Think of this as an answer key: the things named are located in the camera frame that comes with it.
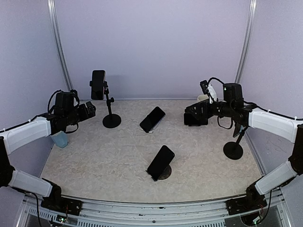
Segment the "left aluminium corner post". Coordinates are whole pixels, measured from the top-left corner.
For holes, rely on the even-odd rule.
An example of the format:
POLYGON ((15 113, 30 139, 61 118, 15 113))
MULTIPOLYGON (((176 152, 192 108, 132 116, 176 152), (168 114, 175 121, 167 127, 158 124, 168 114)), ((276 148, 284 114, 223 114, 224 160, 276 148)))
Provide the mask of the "left aluminium corner post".
POLYGON ((59 31, 59 24, 58 24, 58 19, 56 15, 56 8, 55 8, 55 1, 54 0, 48 0, 47 1, 47 6, 48 6, 48 11, 49 11, 49 16, 50 16, 50 21, 52 24, 52 29, 53 29, 53 34, 54 34, 54 39, 55 39, 55 45, 57 49, 57 53, 59 56, 59 61, 61 64, 62 72, 63 72, 63 78, 66 83, 66 87, 68 90, 73 89, 73 85, 71 82, 71 77, 69 75, 66 59, 64 56, 63 52, 63 47, 62 47, 62 42, 61 42, 61 37, 60 37, 60 31, 59 31))

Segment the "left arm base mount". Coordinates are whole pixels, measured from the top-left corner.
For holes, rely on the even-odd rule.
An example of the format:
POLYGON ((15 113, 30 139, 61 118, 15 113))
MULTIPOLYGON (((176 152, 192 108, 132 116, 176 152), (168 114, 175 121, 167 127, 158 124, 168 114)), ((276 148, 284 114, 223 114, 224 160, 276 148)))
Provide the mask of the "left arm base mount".
POLYGON ((61 198, 60 201, 53 201, 45 198, 41 202, 41 207, 67 215, 79 216, 82 208, 82 201, 64 197, 61 198))

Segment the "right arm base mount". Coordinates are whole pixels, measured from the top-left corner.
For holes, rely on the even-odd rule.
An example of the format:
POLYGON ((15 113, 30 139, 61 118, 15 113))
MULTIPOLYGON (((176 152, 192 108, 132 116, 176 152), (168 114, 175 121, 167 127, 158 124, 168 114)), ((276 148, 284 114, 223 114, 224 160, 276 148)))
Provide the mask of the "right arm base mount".
POLYGON ((251 202, 247 199, 247 197, 240 197, 236 199, 227 200, 226 206, 229 215, 236 215, 252 210, 258 210, 261 207, 266 207, 267 202, 263 198, 261 198, 261 200, 259 201, 251 202))

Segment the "black phone from tall stand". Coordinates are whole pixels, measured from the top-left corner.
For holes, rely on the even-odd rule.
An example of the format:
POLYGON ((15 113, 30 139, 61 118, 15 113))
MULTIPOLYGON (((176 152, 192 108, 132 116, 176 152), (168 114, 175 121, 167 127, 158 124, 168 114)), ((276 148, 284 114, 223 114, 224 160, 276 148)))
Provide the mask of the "black phone from tall stand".
POLYGON ((90 82, 92 100, 104 99, 105 74, 104 70, 94 70, 92 72, 92 80, 90 82))

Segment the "black tall stand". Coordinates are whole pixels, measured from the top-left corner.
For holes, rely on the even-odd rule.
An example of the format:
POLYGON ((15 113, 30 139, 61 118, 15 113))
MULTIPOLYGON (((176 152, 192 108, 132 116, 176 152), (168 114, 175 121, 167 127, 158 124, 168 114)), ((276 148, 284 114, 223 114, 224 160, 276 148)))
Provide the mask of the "black tall stand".
POLYGON ((109 129, 116 128, 121 123, 121 117, 117 114, 112 113, 111 104, 115 101, 113 97, 109 98, 109 88, 106 81, 102 83, 101 87, 96 86, 93 81, 89 82, 91 87, 91 99, 92 100, 103 100, 106 96, 106 104, 108 109, 108 115, 103 118, 103 126, 109 129))
POLYGON ((236 140, 236 142, 227 142, 223 147, 224 154, 232 160, 239 160, 243 155, 243 148, 240 145, 240 141, 245 134, 245 130, 242 130, 236 140))

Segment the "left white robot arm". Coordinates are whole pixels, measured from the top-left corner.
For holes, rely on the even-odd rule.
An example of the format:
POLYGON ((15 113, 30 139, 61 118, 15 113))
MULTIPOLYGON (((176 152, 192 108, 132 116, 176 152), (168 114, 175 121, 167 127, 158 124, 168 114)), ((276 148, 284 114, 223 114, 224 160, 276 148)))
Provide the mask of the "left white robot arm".
POLYGON ((0 185, 20 189, 47 198, 56 210, 66 206, 60 187, 47 180, 16 169, 9 161, 9 155, 20 147, 37 139, 53 136, 59 132, 68 133, 68 126, 78 126, 80 122, 96 115, 96 107, 90 102, 80 103, 76 90, 55 91, 51 98, 53 106, 48 105, 47 112, 36 115, 17 126, 0 132, 0 185))

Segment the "silver folding phone stand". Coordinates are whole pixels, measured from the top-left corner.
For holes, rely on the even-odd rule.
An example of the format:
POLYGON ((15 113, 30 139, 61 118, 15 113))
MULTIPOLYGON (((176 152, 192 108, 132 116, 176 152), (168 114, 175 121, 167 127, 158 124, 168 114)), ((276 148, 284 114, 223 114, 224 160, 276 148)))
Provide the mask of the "silver folding phone stand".
POLYGON ((164 119, 165 116, 163 116, 155 125, 154 127, 149 131, 149 134, 153 134, 154 130, 159 126, 161 121, 164 119))

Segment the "aluminium corner post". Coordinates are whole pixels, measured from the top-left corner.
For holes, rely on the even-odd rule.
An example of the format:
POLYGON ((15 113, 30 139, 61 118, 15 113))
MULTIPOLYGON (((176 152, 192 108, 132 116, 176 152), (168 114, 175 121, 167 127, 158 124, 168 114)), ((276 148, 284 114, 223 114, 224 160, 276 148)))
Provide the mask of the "aluminium corner post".
POLYGON ((249 7, 249 13, 248 13, 248 20, 247 20, 247 24, 246 24, 245 36, 244 36, 243 46, 242 46, 241 55, 240 55, 240 61, 239 61, 239 65, 238 65, 236 77, 235 77, 235 83, 240 83, 242 76, 243 76, 245 61, 246 61, 246 58, 248 55, 250 38, 251 38, 253 25, 254 25, 256 8, 257 8, 257 0, 251 0, 250 7, 249 7))
POLYGON ((71 77, 69 75, 66 59, 64 56, 63 52, 63 47, 62 47, 62 42, 61 42, 61 37, 60 37, 60 31, 59 31, 59 24, 58 24, 58 19, 56 15, 56 8, 55 8, 55 1, 54 0, 48 0, 47 1, 47 6, 48 6, 48 11, 49 11, 49 16, 50 16, 50 21, 52 24, 52 29, 53 29, 53 34, 54 34, 54 39, 55 39, 55 45, 57 49, 57 53, 59 56, 59 61, 61 64, 62 72, 63 72, 63 78, 66 83, 66 87, 68 90, 73 89, 73 85, 71 82, 71 77))

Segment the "phone on right tall stand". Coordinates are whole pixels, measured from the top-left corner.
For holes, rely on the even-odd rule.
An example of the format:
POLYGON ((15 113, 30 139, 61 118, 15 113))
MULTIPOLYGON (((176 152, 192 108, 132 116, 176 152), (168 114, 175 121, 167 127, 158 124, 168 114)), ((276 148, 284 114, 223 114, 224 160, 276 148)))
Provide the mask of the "phone on right tall stand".
POLYGON ((234 129, 234 132, 233 132, 233 137, 236 138, 237 136, 239 136, 241 130, 242 130, 242 125, 236 122, 235 123, 235 129, 234 129))

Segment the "aluminium front rail frame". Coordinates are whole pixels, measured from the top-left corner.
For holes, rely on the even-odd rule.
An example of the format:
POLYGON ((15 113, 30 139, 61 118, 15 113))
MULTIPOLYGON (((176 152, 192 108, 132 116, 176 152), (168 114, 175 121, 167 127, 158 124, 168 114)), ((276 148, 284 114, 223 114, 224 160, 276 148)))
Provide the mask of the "aluminium front rail frame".
MULTIPOLYGON (((63 227, 236 227, 243 225, 241 216, 257 212, 254 210, 229 215, 226 201, 231 198, 177 203, 129 203, 71 196, 67 198, 82 201, 79 216, 68 215, 67 223, 62 224, 56 221, 56 217, 64 214, 39 208, 41 221, 46 220, 43 226, 49 227, 49 221, 53 220, 54 225, 56 223, 63 227)), ((37 218, 36 200, 33 196, 26 195, 13 226, 25 227, 30 216, 37 218)), ((264 221, 258 225, 261 226, 294 227, 279 189, 272 192, 270 210, 264 221)))

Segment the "white cup back right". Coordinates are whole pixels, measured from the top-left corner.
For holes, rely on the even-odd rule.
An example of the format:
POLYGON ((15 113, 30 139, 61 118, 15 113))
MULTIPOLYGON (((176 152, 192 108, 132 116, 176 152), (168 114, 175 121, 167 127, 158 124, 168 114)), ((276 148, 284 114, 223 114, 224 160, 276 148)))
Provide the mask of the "white cup back right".
POLYGON ((199 95, 197 97, 197 102, 208 102, 209 96, 208 95, 199 95))

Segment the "light blue cup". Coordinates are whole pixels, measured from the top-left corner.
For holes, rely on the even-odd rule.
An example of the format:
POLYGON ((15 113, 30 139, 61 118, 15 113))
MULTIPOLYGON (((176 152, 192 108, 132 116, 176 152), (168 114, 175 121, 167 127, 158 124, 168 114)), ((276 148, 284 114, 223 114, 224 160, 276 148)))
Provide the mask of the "light blue cup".
POLYGON ((68 145, 67 134, 63 131, 60 131, 54 135, 51 135, 51 139, 53 140, 55 145, 59 148, 64 148, 68 145))

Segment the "black round base phone stand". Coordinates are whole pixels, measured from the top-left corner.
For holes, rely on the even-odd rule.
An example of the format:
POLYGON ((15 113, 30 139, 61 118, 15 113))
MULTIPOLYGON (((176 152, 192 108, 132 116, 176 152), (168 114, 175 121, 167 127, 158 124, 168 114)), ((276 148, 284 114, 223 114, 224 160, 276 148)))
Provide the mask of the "black round base phone stand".
POLYGON ((153 181, 165 180, 170 177, 172 173, 171 166, 168 165, 165 168, 163 167, 155 167, 155 168, 147 168, 147 174, 151 176, 153 181))

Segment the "black phone landscape back right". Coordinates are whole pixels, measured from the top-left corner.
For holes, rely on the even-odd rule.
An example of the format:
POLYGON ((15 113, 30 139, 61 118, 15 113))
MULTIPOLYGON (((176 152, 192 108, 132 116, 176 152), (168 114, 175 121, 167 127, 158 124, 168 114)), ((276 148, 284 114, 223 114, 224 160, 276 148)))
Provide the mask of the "black phone landscape back right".
POLYGON ((190 113, 184 113, 184 124, 187 126, 197 126, 198 121, 190 113))

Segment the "right aluminium corner post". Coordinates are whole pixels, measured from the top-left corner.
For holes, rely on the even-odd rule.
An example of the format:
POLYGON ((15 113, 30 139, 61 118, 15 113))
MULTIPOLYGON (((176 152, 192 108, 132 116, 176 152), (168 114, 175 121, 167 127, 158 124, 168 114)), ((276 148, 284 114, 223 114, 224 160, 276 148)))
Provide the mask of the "right aluminium corner post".
POLYGON ((247 20, 247 24, 246 24, 245 36, 244 36, 243 46, 242 46, 241 55, 240 55, 240 61, 239 61, 239 65, 238 65, 236 77, 235 77, 235 83, 240 83, 242 76, 243 76, 245 61, 246 61, 246 58, 248 55, 250 38, 251 38, 253 25, 254 25, 256 8, 257 8, 257 0, 251 0, 250 7, 249 7, 249 13, 248 13, 248 20, 247 20))

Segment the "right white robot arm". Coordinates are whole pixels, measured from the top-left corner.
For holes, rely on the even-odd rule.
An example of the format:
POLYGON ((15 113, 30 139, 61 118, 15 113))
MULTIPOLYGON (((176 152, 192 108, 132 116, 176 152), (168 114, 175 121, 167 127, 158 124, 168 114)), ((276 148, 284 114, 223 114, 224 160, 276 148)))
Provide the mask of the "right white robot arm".
POLYGON ((246 190, 242 206, 252 210, 261 197, 272 189, 292 181, 303 173, 303 122, 300 119, 287 117, 270 110, 264 110, 257 104, 244 101, 242 87, 237 83, 223 84, 223 101, 217 99, 213 86, 206 80, 200 83, 201 89, 208 99, 185 108, 184 124, 187 126, 207 125, 209 118, 231 119, 235 142, 227 142, 223 147, 224 154, 232 160, 243 155, 240 141, 248 128, 270 132, 293 143, 291 156, 279 167, 257 180, 246 190))

